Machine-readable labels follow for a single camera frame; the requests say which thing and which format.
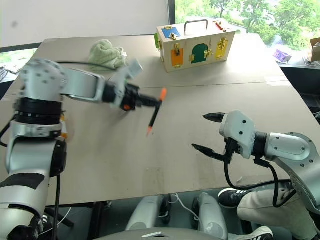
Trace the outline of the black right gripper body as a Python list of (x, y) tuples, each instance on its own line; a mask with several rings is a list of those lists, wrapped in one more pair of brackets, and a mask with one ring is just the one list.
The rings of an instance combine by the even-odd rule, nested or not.
[(224, 163), (230, 164), (233, 154), (236, 153), (241, 155), (243, 148), (232, 138), (225, 138), (224, 142), (226, 143), (224, 147)]

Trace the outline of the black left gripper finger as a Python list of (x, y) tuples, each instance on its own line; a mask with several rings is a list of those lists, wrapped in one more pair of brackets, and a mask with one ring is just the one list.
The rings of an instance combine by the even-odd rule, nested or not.
[(141, 105), (145, 107), (159, 107), (161, 105), (160, 100), (150, 100), (150, 99), (143, 99), (141, 100)]
[(141, 102), (161, 102), (162, 100), (153, 96), (141, 94), (139, 96)]

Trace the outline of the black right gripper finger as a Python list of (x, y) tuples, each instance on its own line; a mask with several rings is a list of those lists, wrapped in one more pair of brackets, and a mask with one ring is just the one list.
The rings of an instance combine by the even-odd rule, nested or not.
[(191, 144), (197, 151), (201, 152), (202, 154), (206, 155), (209, 158), (224, 162), (225, 161), (225, 156), (221, 155), (219, 153), (216, 153), (214, 150), (205, 147), (203, 145), (198, 145), (198, 144)]
[(207, 113), (203, 115), (203, 118), (211, 122), (222, 123), (224, 117), (226, 116), (227, 116), (226, 113), (216, 112), (216, 113)]

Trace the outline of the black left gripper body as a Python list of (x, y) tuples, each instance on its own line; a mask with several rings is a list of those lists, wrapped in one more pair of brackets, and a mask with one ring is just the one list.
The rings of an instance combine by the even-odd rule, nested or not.
[(136, 107), (143, 105), (146, 95), (140, 94), (140, 88), (137, 85), (127, 83), (120, 108), (125, 111), (135, 111)]

